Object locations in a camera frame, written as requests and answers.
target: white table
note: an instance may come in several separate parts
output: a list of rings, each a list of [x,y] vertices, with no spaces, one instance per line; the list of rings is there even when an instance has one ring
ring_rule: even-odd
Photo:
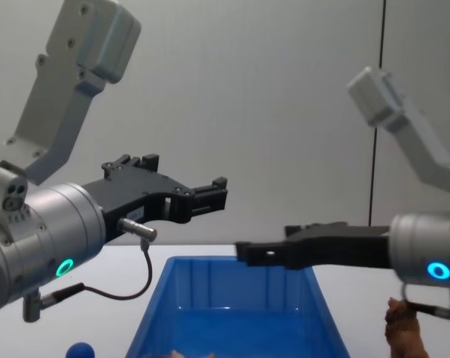
[[[153,283],[134,301],[117,302],[83,292],[42,312],[35,324],[22,320],[22,302],[0,310],[0,357],[64,357],[76,342],[88,342],[97,358],[124,357],[166,260],[181,255],[233,255],[232,246],[153,246]],[[138,291],[147,271],[137,246],[105,247],[91,262],[42,288],[43,293],[84,282],[118,294]],[[386,270],[323,266],[315,269],[321,289],[352,357],[389,356],[384,338],[387,299],[399,296],[399,281]],[[425,302],[447,304],[447,292],[414,289]],[[450,323],[421,317],[422,334],[431,357],[450,358]]]

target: black cable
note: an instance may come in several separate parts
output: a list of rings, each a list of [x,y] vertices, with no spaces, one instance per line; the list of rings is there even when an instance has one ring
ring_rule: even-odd
[[[386,7],[387,1],[382,2],[382,20],[381,20],[381,45],[379,47],[379,68],[382,69],[382,58],[384,56],[384,33],[386,25]],[[378,131],[377,128],[374,130],[373,139],[373,162],[371,164],[371,187],[369,195],[369,215],[367,217],[367,224],[371,226],[373,224],[373,205],[374,205],[374,180],[375,180],[375,162],[377,155],[377,140]]]
[[[150,284],[152,283],[152,262],[150,261],[150,256],[147,251],[144,252],[145,260],[148,264],[148,281],[145,283],[145,286],[136,294],[130,295],[130,296],[117,296],[112,295],[110,293],[101,291],[100,289],[95,289],[94,287],[84,286],[85,291],[93,292],[97,295],[101,295],[105,298],[110,298],[111,300],[117,300],[117,301],[129,301],[133,300],[135,298],[138,298],[142,296],[150,287]]]
[[[409,302],[405,300],[405,303],[409,307],[409,309],[414,310],[416,312],[427,313],[428,315],[436,315],[438,306],[430,305],[430,304],[418,304],[416,302]]]
[[[148,264],[148,280],[145,284],[145,286],[136,294],[130,295],[130,296],[117,296],[112,295],[110,293],[101,291],[100,289],[95,289],[94,287],[85,286],[84,283],[77,283],[73,286],[66,287],[65,289],[60,289],[58,291],[54,291],[49,295],[46,295],[42,298],[42,310],[54,306],[55,304],[60,303],[61,301],[64,301],[67,298],[70,298],[79,292],[82,291],[90,291],[92,293],[95,293],[97,295],[103,296],[105,298],[110,298],[112,300],[117,301],[129,301],[133,300],[135,298],[138,298],[142,296],[150,287],[150,284],[152,283],[152,262],[150,261],[150,256],[148,253],[148,244],[141,244],[141,248],[144,252],[145,261]]]

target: bolt hole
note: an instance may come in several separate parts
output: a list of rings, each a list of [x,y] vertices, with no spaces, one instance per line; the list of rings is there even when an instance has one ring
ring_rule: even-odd
[[[71,39],[68,40],[68,42],[66,43],[66,45],[67,45],[69,48],[73,48],[73,47],[75,46],[75,43],[76,43],[75,39],[71,38]]]
[[[41,54],[41,55],[38,57],[38,64],[39,64],[40,66],[43,66],[43,65],[45,64],[45,62],[46,62],[46,58],[45,58],[44,55]]]
[[[81,6],[81,9],[79,10],[81,15],[84,15],[84,14],[88,13],[88,11],[89,11],[88,5]]]

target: blue ball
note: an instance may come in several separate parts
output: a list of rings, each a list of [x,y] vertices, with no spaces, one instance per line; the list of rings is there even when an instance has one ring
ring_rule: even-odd
[[[94,358],[94,349],[87,343],[76,343],[66,352],[66,358]]]

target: screw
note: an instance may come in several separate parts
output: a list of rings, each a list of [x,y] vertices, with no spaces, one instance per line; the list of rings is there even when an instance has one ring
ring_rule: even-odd
[[[43,66],[45,64],[45,62],[46,62],[46,56],[44,54],[39,55],[38,59],[37,59],[38,65]]]
[[[6,198],[3,201],[3,209],[6,211],[15,211],[18,210],[22,206],[22,202],[18,202],[12,198]]]
[[[85,14],[88,13],[88,11],[89,11],[88,5],[83,5],[83,6],[81,6],[81,9],[79,10],[79,13],[80,13],[81,15],[85,15]]]
[[[75,46],[75,39],[70,38],[70,39],[68,40],[68,42],[66,43],[66,45],[67,45],[69,48],[73,48],[73,47]]]

